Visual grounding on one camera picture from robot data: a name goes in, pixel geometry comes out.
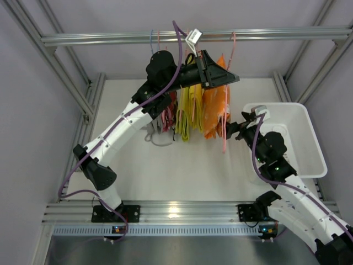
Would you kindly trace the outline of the pink hanger of orange trousers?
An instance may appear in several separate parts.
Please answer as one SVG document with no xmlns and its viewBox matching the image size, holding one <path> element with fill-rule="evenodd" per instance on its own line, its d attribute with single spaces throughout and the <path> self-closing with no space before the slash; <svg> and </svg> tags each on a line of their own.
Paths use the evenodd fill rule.
<svg viewBox="0 0 353 265">
<path fill-rule="evenodd" d="M 231 51 L 231 55 L 229 57 L 228 60 L 228 64 L 227 64 L 227 71 L 229 71 L 229 69 L 231 68 L 231 64 L 232 64 L 232 59 L 233 59 L 233 55 L 234 55 L 234 51 L 236 48 L 236 33 L 233 32 L 232 33 L 232 37 L 231 40 L 233 40 L 233 46 L 232 46 L 232 51 Z M 224 99 L 224 116 L 222 117 L 222 153 L 225 154 L 226 153 L 226 148 L 227 148 L 227 139 L 226 139 L 226 122 L 228 119 L 228 88 L 229 85 L 226 85 L 225 88 L 225 99 Z"/>
</svg>

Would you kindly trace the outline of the orange trousers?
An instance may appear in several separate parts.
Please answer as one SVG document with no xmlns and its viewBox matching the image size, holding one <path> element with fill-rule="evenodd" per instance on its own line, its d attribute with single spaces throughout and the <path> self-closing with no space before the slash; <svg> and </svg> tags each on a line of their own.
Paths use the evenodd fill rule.
<svg viewBox="0 0 353 265">
<path fill-rule="evenodd" d="M 226 86 L 205 90 L 203 93 L 203 126 L 206 139 L 222 136 L 222 117 L 224 116 L 224 99 Z M 228 88 L 228 119 L 231 119 L 230 112 L 230 91 Z"/>
</svg>

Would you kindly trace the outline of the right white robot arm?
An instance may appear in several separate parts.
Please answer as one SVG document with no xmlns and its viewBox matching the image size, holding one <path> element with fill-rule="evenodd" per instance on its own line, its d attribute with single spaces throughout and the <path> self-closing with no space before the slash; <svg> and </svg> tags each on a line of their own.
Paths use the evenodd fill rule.
<svg viewBox="0 0 353 265">
<path fill-rule="evenodd" d="M 251 149 L 255 173 L 272 190 L 253 203 L 257 219 L 273 219 L 299 237 L 319 264 L 352 264 L 352 226 L 337 217 L 304 186 L 296 170 L 286 161 L 287 151 L 279 132 L 262 135 L 265 114 L 244 112 L 245 121 L 226 122 L 226 138 L 237 133 Z"/>
</svg>

